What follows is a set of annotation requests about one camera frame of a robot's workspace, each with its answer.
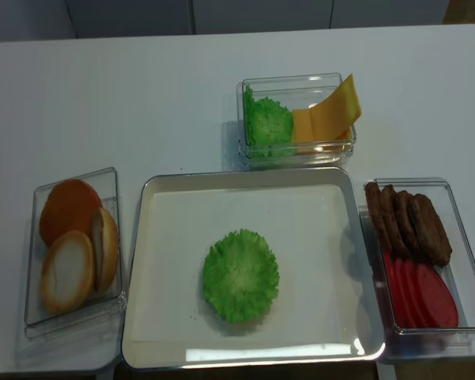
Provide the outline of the red tomato slice front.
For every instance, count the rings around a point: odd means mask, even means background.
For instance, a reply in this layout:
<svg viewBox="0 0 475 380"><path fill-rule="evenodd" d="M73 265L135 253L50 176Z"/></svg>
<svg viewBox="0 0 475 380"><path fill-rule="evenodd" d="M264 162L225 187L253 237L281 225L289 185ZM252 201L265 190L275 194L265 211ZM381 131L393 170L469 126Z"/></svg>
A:
<svg viewBox="0 0 475 380"><path fill-rule="evenodd" d="M413 282L427 326L440 329L457 328L458 309L439 273L426 264L418 264Z"/></svg>

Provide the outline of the clear lettuce cheese container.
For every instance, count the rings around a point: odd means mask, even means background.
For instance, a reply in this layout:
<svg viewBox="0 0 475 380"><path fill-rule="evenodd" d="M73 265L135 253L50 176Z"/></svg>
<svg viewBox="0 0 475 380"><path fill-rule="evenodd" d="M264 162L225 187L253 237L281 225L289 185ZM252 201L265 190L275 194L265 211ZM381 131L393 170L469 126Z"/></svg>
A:
<svg viewBox="0 0 475 380"><path fill-rule="evenodd" d="M286 144L292 149L290 156L277 158L251 158L250 147L246 139L245 129L245 86L253 90L253 97L259 100L269 97L278 101L292 114L294 109L310 109L326 99L346 78L338 73L310 74L274 78L248 78L237 84L237 127L238 146L241 159L250 169L266 169L279 167L324 166L342 167L354 151L357 140L355 123L337 140L309 143L297 143L294 139Z"/></svg>

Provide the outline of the folded yellow cheese slice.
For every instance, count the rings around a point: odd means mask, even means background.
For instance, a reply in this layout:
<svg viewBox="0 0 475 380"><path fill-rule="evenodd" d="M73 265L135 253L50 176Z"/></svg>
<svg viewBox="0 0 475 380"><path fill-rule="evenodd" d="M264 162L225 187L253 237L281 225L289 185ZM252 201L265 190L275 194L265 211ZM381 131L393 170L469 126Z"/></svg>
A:
<svg viewBox="0 0 475 380"><path fill-rule="evenodd" d="M296 143L313 143L314 134L311 125L310 110L294 109L292 111L294 122L294 141Z"/></svg>

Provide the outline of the tall yellow cheese slice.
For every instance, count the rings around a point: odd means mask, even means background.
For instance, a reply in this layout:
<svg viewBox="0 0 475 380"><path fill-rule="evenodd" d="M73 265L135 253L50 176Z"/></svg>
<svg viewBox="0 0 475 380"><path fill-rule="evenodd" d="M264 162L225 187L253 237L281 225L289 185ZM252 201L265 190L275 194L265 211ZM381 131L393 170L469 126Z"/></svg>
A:
<svg viewBox="0 0 475 380"><path fill-rule="evenodd" d="M362 115L353 75L311 107L309 113L315 141L332 141L343 136Z"/></svg>

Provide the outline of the green lettuce in container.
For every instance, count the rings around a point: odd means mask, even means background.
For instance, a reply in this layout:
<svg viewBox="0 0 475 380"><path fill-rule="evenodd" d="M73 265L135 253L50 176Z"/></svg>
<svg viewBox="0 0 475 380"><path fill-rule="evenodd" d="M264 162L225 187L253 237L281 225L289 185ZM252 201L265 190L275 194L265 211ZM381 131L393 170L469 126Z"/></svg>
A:
<svg viewBox="0 0 475 380"><path fill-rule="evenodd" d="M290 156L292 149L293 116L278 101L269 97L255 100L249 85L244 92L245 129L251 158L277 158Z"/></svg>

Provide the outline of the silver metal tray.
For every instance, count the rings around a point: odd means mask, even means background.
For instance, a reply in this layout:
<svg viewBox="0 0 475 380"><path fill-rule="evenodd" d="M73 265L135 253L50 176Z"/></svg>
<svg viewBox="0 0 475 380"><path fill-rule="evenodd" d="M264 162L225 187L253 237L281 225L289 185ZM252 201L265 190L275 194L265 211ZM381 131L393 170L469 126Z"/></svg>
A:
<svg viewBox="0 0 475 380"><path fill-rule="evenodd" d="M300 345L245 344L231 341L215 346L195 345L186 341L139 340L134 338L135 315L138 308L142 265L146 261L154 197L163 193L199 192L209 190L258 190L262 188L291 188L314 185L335 185L342 191L349 226L355 240L356 255L363 277L363 301L370 319L370 335L345 343L314 343ZM254 330L263 320L237 329ZM337 167L318 169L277 169L259 172L209 173L157 176L149 179L142 189L135 252L131 266L131 281L121 342L124 362L135 369L163 367L227 367L272 363L309 363L323 361L374 360L385 349L384 328L373 284L373 272L361 228L352 180Z"/></svg>

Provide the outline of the white paper tray liner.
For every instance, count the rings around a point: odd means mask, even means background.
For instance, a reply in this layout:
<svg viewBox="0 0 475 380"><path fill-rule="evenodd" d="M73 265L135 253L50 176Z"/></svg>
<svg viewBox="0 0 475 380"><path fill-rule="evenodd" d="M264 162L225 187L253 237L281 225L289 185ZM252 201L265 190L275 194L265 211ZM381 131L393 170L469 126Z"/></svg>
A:
<svg viewBox="0 0 475 380"><path fill-rule="evenodd" d="M279 294L254 330L225 323L203 300L200 271L229 232L263 236ZM345 343L369 336L360 261L335 185L163 193L154 197L133 336L215 346Z"/></svg>

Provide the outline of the green lettuce leaf on tray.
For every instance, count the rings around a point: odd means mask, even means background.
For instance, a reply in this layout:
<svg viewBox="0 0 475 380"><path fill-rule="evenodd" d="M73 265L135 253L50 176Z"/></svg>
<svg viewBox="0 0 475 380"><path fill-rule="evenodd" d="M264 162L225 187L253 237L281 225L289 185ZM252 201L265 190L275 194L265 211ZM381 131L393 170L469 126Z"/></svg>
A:
<svg viewBox="0 0 475 380"><path fill-rule="evenodd" d="M203 298L231 324L261 319L279 294L279 265L265 238L240 229L215 242L206 255Z"/></svg>

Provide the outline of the brown patty far left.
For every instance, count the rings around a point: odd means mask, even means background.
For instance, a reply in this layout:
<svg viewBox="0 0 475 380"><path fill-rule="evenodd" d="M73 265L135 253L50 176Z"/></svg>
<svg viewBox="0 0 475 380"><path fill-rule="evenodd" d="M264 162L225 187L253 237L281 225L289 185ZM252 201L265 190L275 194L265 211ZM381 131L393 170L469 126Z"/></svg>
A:
<svg viewBox="0 0 475 380"><path fill-rule="evenodd" d="M368 182L365 185L364 190L367 199L367 207L370 214L370 219L373 224L376 236L378 238L378 242L384 251L392 253L393 247L391 245L390 238L381 212L381 191L379 190L378 185L373 181Z"/></svg>

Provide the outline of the bun half standing upright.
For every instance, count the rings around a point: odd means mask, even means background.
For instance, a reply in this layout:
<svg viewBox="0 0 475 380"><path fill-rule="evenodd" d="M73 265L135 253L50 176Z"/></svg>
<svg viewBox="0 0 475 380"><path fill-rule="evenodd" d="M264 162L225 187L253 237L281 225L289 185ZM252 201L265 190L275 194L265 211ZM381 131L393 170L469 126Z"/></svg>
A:
<svg viewBox="0 0 475 380"><path fill-rule="evenodd" d="M117 225L103 207L93 213L91 241L95 255L94 287L97 292L103 292L114 280L119 259Z"/></svg>

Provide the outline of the orange top bun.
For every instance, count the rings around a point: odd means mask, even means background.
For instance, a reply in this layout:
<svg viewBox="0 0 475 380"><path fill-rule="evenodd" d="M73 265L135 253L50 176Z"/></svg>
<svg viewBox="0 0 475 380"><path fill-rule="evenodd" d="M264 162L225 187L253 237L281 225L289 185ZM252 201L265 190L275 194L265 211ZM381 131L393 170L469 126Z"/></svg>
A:
<svg viewBox="0 0 475 380"><path fill-rule="evenodd" d="M58 183L49 193L40 215L40 236L50 248L57 238L79 231L88 238L92 217L102 207L97 192L85 181L73 179Z"/></svg>

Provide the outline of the clear bun container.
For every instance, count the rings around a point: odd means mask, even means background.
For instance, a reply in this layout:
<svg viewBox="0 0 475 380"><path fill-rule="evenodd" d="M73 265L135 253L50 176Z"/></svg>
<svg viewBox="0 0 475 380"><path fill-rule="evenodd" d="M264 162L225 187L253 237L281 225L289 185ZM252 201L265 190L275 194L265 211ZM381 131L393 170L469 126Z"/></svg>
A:
<svg viewBox="0 0 475 380"><path fill-rule="evenodd" d="M86 301L76 310L62 314L53 314L46 310L40 297L40 278L44 258L51 247L48 248L40 236L39 221L49 193L58 183L66 180L38 187L33 195L28 234L28 263L25 266L23 330L30 340L51 339L63 334L76 333L94 325L106 325L118 321L126 306L117 172L114 168L109 167L67 180L73 179L89 184L99 195L102 207L112 215L116 222L119 248L116 274L106 291L97 292L93 285L92 292Z"/></svg>

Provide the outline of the bun half cut side up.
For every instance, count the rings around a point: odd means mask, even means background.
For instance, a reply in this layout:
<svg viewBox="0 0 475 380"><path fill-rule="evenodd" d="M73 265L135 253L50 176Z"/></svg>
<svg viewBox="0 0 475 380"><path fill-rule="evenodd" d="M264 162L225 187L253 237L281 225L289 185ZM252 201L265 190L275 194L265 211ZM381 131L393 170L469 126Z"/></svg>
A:
<svg viewBox="0 0 475 380"><path fill-rule="evenodd" d="M81 306L92 292L95 259L90 239L72 230L59 237L44 258L40 297L51 314L65 314Z"/></svg>

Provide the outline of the brown patty front right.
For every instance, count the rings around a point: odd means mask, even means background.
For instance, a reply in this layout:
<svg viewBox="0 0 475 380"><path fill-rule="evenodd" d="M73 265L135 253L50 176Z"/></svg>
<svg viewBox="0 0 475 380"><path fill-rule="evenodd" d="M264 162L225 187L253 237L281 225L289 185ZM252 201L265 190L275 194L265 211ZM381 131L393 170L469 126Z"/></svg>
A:
<svg viewBox="0 0 475 380"><path fill-rule="evenodd" d="M419 246L431 265L441 268L448 265L452 248L431 200L423 194L415 194L408 202L408 214Z"/></svg>

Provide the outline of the clear patty tomato container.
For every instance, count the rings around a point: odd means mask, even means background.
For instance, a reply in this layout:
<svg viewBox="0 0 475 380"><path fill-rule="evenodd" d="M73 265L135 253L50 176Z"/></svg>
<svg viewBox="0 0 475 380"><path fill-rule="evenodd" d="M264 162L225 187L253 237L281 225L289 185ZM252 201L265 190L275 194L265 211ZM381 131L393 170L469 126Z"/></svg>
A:
<svg viewBox="0 0 475 380"><path fill-rule="evenodd" d="M429 327L405 329L396 325L383 259L385 251L378 242L371 222L365 184L362 190L365 198L359 205L359 213L387 343L397 349L420 346L426 352L450 346L470 346L475 341L475 260L450 185L441 178L376 179L373 182L378 185L380 191L391 184L396 193L406 190L412 196L423 194L431 200L452 248L450 263L441 268L431 265L428 258L427 263L416 262L412 257L405 260L412 260L415 269L418 264L426 264L439 273L454 299L459 316L458 327L455 329ZM400 258L394 251L390 256L393 263Z"/></svg>

